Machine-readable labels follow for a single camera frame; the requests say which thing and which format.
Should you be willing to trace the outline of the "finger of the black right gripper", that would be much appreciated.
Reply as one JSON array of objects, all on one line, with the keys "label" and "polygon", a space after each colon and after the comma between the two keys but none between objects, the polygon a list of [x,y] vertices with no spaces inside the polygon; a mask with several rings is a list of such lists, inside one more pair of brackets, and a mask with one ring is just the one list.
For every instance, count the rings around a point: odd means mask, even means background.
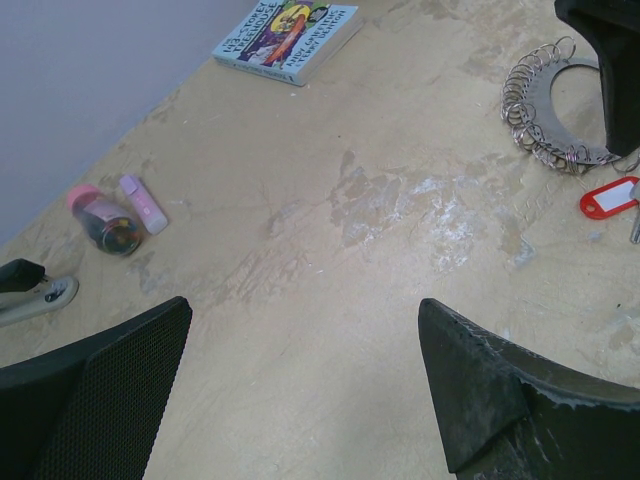
[{"label": "finger of the black right gripper", "polygon": [[577,31],[599,62],[607,149],[639,147],[639,2],[556,0],[556,17]]}]

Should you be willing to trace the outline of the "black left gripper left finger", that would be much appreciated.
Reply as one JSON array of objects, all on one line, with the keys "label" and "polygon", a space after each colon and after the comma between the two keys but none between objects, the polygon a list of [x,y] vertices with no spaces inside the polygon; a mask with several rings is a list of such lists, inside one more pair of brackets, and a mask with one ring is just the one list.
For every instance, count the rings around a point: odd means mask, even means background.
[{"label": "black left gripper left finger", "polygon": [[174,297],[2,368],[2,478],[143,478],[192,315]]}]

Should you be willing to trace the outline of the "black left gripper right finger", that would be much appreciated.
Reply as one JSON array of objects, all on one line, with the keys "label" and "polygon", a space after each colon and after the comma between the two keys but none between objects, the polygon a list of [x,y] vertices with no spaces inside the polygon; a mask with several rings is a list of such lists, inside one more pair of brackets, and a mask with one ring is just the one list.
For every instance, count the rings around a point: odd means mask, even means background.
[{"label": "black left gripper right finger", "polygon": [[432,298],[418,331],[451,474],[638,478],[638,389],[551,361]]}]

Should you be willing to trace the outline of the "metal keyring organizer with rings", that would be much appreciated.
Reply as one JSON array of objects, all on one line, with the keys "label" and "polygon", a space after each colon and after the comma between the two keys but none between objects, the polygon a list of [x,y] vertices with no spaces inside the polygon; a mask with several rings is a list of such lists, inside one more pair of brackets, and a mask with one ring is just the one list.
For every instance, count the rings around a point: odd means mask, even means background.
[{"label": "metal keyring organizer with rings", "polygon": [[556,114],[552,89],[559,75],[576,68],[599,69],[596,60],[577,57],[575,52],[575,39],[563,36],[523,55],[502,85],[501,120],[519,148],[557,172],[581,176],[606,165],[619,174],[638,171],[638,160],[620,167],[621,156],[572,134]]}]

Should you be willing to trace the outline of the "red key tag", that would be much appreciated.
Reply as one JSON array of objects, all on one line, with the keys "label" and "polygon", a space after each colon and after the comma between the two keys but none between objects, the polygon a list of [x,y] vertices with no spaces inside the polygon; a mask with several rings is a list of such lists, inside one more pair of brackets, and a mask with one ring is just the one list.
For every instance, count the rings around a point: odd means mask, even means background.
[{"label": "red key tag", "polygon": [[638,205],[632,190],[639,182],[635,176],[627,176],[589,191],[579,201],[581,212],[592,220],[605,220]]}]

